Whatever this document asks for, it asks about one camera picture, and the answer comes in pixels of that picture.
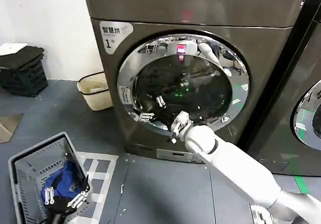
black cloth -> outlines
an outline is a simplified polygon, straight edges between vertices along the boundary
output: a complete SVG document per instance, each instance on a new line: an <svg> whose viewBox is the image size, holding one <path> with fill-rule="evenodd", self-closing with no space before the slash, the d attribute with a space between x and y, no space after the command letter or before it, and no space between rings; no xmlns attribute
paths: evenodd
<svg viewBox="0 0 321 224"><path fill-rule="evenodd" d="M43 48L26 46L15 54L0 56L0 68L18 69L44 52Z"/></svg>

door glass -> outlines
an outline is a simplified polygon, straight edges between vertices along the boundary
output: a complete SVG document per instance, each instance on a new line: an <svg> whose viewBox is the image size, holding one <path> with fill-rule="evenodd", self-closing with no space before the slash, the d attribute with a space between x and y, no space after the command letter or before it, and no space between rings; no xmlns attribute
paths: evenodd
<svg viewBox="0 0 321 224"><path fill-rule="evenodd" d="M137 108L154 113L161 96L167 113L184 110L194 124L211 124L227 111L232 88L226 74L215 64L197 56L162 57L142 69L136 79Z"/></svg>
<svg viewBox="0 0 321 224"><path fill-rule="evenodd" d="M315 134L321 138L321 105L316 109L313 120L312 126Z"/></svg>

waste bin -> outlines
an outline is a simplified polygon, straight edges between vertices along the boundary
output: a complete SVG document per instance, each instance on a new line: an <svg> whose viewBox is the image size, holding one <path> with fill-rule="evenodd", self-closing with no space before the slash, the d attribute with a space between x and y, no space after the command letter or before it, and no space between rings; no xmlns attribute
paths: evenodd
<svg viewBox="0 0 321 224"><path fill-rule="evenodd" d="M113 106L104 72L81 78L77 88L92 110L99 111Z"/></svg>

gray basket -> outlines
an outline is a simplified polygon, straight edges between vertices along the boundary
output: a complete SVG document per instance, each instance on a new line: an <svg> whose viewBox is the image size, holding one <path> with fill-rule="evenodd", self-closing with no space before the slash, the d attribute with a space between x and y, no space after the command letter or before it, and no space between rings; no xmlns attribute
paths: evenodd
<svg viewBox="0 0 321 224"><path fill-rule="evenodd" d="M78 168L79 179L73 184L73 187L76 187L84 182L86 172L66 133L42 141L9 159L11 188L18 224L39 224L45 221L47 215L40 191L47 178L61 169L66 160L74 161ZM92 203L92 186L90 182L88 185L90 189L87 201L75 213L67 216L65 223L78 216Z"/></svg>

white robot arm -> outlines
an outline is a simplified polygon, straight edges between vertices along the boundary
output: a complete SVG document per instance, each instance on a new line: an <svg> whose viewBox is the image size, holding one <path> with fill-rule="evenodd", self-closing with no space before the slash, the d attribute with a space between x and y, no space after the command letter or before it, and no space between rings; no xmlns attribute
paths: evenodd
<svg viewBox="0 0 321 224"><path fill-rule="evenodd" d="M186 148L204 161L250 203L266 208L274 218L293 224L320 224L321 202L308 194L282 190L271 172L235 145L225 142L208 126L194 126L182 111L171 130Z"/></svg>

